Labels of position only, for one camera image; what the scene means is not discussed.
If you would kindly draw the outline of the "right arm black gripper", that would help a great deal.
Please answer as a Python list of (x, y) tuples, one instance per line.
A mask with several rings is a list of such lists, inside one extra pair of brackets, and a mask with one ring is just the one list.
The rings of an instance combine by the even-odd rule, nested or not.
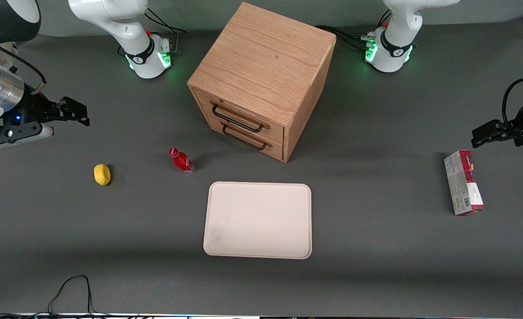
[(24, 91), (19, 103), (2, 116), (2, 121), (4, 126), (51, 121), (75, 121), (90, 126), (86, 105), (70, 97), (52, 102), (42, 93), (33, 95), (28, 89)]

